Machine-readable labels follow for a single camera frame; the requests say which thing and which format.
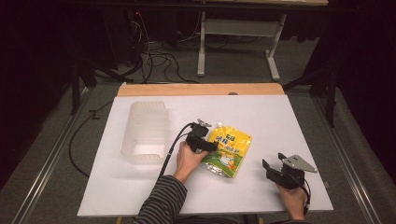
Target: transparent plastic container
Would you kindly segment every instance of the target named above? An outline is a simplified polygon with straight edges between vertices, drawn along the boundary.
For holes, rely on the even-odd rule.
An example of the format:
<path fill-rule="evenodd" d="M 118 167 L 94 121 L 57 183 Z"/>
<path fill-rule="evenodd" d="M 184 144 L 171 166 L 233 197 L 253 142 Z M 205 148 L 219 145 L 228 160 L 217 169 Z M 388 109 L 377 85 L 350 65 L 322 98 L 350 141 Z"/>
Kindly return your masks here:
<path fill-rule="evenodd" d="M 168 129 L 169 113 L 162 101 L 132 103 L 121 153 L 131 163 L 162 163 Z"/>

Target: white desk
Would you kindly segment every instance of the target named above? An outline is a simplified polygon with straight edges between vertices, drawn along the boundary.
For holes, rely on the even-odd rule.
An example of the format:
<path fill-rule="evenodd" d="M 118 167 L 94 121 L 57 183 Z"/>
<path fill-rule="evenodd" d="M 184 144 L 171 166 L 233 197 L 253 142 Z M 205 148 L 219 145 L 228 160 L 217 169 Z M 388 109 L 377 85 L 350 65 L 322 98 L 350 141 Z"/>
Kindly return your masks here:
<path fill-rule="evenodd" d="M 134 216 L 149 196 L 161 171 L 161 165 L 132 165 L 120 153 L 129 107 L 135 101 L 164 101 L 170 113 L 168 146 L 179 130 L 187 123 L 202 119 L 215 124 L 221 121 L 252 136 L 246 157 L 235 178 L 225 178 L 197 168 L 188 180 L 187 200 L 181 214 L 266 213 L 284 211 L 275 184 L 265 178 L 262 159 L 270 165 L 280 166 L 277 153 L 286 156 L 298 154 L 316 167 L 309 148 L 290 106 L 289 99 L 277 86 L 271 95 L 260 95 L 258 87 L 276 87 L 274 84 L 187 84 L 166 85 L 165 89 L 183 87 L 185 91 L 205 90 L 206 95 L 175 96 L 180 92 L 167 92 L 168 96 L 116 97 L 111 108 L 101 144 L 92 167 L 91 177 L 78 211 L 79 216 Z M 255 95 L 208 95 L 239 90 Z M 132 94 L 150 85 L 139 86 Z M 171 175 L 176 170 L 177 150 L 165 171 Z M 306 173 L 313 196 L 311 211 L 332 210 L 320 174 Z"/>
<path fill-rule="evenodd" d="M 203 4 L 210 2 L 233 2 L 250 4 L 278 4 L 278 5 L 299 5 L 299 6 L 327 6 L 327 0 L 204 0 Z M 278 21 L 237 21 L 237 20 L 214 20 L 207 19 L 206 13 L 201 13 L 201 44 L 198 54 L 198 76 L 205 75 L 205 35 L 246 35 L 246 36 L 266 36 L 272 37 L 272 45 L 265 50 L 265 58 L 270 68 L 274 81 L 279 81 L 274 54 L 283 26 L 285 25 L 286 14 L 279 17 Z"/>

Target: desk foot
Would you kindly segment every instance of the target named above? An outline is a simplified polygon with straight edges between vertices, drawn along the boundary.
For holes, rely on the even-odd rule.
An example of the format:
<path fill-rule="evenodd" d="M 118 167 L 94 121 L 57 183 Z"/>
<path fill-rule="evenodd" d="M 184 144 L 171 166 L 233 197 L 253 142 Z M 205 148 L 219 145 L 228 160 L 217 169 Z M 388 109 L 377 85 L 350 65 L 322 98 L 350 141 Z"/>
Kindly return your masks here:
<path fill-rule="evenodd" d="M 270 67 L 272 79 L 273 79 L 273 81 L 279 81 L 280 76 L 279 76 L 279 73 L 277 72 L 275 60 L 273 57 L 269 57 L 269 53 L 270 53 L 269 50 L 265 51 L 265 58 L 267 59 L 268 66 Z"/>
<path fill-rule="evenodd" d="M 198 77 L 203 77 L 205 75 L 205 54 L 199 53 L 198 56 Z"/>

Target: forearm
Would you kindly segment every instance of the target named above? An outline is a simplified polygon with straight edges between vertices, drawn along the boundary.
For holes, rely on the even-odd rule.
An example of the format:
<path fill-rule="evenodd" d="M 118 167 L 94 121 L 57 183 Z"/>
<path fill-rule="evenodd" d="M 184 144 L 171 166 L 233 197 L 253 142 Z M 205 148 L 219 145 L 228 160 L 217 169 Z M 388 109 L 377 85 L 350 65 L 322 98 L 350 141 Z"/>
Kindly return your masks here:
<path fill-rule="evenodd" d="M 170 175 L 162 176 L 140 208 L 136 223 L 173 223 L 186 196 L 182 183 Z"/>

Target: yellow package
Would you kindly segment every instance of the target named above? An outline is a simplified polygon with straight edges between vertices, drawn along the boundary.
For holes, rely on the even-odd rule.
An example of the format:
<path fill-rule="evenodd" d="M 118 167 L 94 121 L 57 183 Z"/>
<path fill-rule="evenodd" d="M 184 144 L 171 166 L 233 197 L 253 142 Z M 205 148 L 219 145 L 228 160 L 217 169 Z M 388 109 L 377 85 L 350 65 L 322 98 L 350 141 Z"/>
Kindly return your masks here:
<path fill-rule="evenodd" d="M 233 127 L 219 125 L 210 133 L 207 141 L 219 142 L 219 147 L 205 156 L 200 166 L 217 175 L 233 178 L 248 152 L 251 136 Z"/>

